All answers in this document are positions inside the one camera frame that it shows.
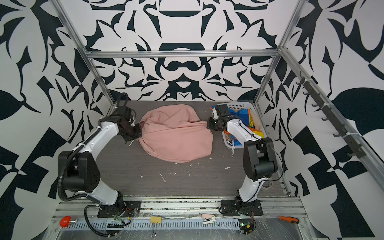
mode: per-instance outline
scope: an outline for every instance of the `gray wood surface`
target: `gray wood surface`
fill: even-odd
[[[190,105],[201,120],[212,115],[210,106],[218,102],[129,101],[137,119],[149,110],[174,104]],[[131,147],[115,136],[97,157],[101,179],[123,195],[235,196],[243,184],[243,149],[224,145],[221,132],[213,131],[212,154],[187,163],[167,162],[148,155],[138,140]],[[284,196],[280,182],[259,196]]]

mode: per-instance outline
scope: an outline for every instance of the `orange screwdriver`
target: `orange screwdriver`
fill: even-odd
[[[294,218],[294,217],[284,217],[284,216],[279,216],[280,220],[281,221],[287,221],[287,222],[290,222],[290,223],[299,223],[299,220],[297,218]]]

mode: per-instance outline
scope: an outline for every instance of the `laundry basket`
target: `laundry basket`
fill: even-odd
[[[256,114],[255,107],[253,106],[252,103],[249,102],[230,102],[230,103],[220,103],[218,105],[226,104],[228,108],[235,110],[236,112],[241,109],[250,109],[251,112],[254,112]],[[227,146],[228,149],[232,149],[232,145],[229,145],[225,139],[225,133],[222,132],[223,134],[223,140],[224,144]],[[235,146],[235,148],[244,148],[243,145],[238,145]]]

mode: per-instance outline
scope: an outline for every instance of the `pink object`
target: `pink object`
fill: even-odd
[[[212,153],[213,135],[191,106],[163,106],[140,121],[141,146],[151,156],[169,162],[189,162]]]

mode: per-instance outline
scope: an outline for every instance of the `crumpled pink garment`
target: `crumpled pink garment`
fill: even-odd
[[[163,106],[139,122],[141,146],[151,156],[169,162],[189,162],[212,153],[213,135],[191,106]]]

